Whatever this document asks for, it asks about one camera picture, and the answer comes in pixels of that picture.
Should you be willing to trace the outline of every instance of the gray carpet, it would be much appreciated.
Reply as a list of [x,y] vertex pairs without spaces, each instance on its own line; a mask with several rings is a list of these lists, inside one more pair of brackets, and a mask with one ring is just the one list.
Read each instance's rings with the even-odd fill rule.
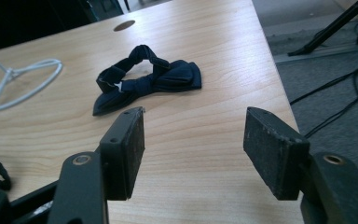
[[[343,29],[325,46],[355,42],[354,26]],[[268,43],[274,55],[294,51],[313,38],[317,31],[270,36]],[[289,101],[296,99],[324,83],[358,68],[358,50],[327,57],[277,64]],[[320,91],[292,106],[298,129],[305,134],[356,98],[352,78]],[[358,166],[358,104],[340,119],[309,138],[311,154],[334,152],[352,160]]]

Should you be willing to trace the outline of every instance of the wood grain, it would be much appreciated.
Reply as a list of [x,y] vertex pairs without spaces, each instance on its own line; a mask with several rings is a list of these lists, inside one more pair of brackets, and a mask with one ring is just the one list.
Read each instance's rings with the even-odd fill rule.
[[[129,20],[132,27],[113,31]],[[146,150],[132,198],[109,202],[111,223],[302,223],[299,203],[278,202],[242,149],[247,106],[296,128],[250,0],[174,0],[0,50],[1,63],[14,68],[46,58],[64,64],[44,90],[0,111],[0,162],[14,182],[10,200],[56,180],[68,156],[98,146],[124,109],[91,115],[101,93],[95,79],[141,44],[170,62],[195,62],[203,86],[155,93],[127,107],[146,109]],[[151,69],[141,63],[128,76]],[[43,78],[19,78],[3,101]]]

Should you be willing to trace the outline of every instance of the white cable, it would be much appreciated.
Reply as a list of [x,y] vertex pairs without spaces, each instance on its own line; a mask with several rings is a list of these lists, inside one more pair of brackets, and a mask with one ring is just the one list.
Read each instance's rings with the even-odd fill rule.
[[61,72],[62,70],[62,63],[61,61],[57,60],[57,59],[47,59],[47,60],[43,60],[40,61],[38,63],[34,63],[31,64],[27,67],[21,68],[21,69],[12,69],[12,68],[8,68],[6,69],[2,64],[0,64],[0,68],[2,70],[4,70],[5,76],[2,79],[1,83],[0,83],[0,95],[3,92],[5,86],[10,83],[11,81],[13,81],[16,77],[19,77],[29,71],[33,71],[36,69],[40,69],[40,68],[44,68],[44,67],[49,67],[49,66],[54,66],[57,65],[56,70],[48,77],[48,79],[46,79],[44,82],[42,82],[39,86],[37,86],[35,89],[29,91],[28,93],[22,95],[21,97],[10,101],[8,103],[5,103],[3,105],[0,105],[0,110],[9,108],[13,105],[19,104],[20,102],[30,98],[31,96],[35,95],[37,92],[43,90],[52,80],[54,80],[54,78]]

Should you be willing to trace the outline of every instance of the light wood tabletop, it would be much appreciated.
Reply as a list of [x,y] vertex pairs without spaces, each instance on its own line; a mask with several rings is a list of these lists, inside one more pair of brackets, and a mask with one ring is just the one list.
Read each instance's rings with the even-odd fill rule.
[[[114,32],[124,21],[133,26]],[[92,107],[105,68],[148,45],[169,62],[198,65],[202,89],[154,93],[102,117]],[[296,129],[251,0],[173,0],[69,32],[0,50],[23,67],[47,58],[63,69],[29,100],[0,111],[0,162],[13,180],[10,200],[55,181],[63,161],[93,151],[120,112],[145,108],[145,153],[132,198],[109,202],[111,223],[302,223],[299,202],[279,202],[242,148],[247,106],[266,109]],[[40,84],[27,74],[1,103]],[[128,74],[151,73],[148,62]]]

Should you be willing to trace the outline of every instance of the bow tie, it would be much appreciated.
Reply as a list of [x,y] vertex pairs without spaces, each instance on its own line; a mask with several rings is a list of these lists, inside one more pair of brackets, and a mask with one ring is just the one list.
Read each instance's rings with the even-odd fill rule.
[[[122,80],[133,66],[142,60],[153,64],[153,73],[137,79]],[[195,63],[178,60],[173,63],[160,59],[147,45],[137,46],[130,56],[106,68],[98,75],[102,94],[95,101],[93,116],[119,110],[139,97],[154,92],[192,91],[201,88],[200,70]]]

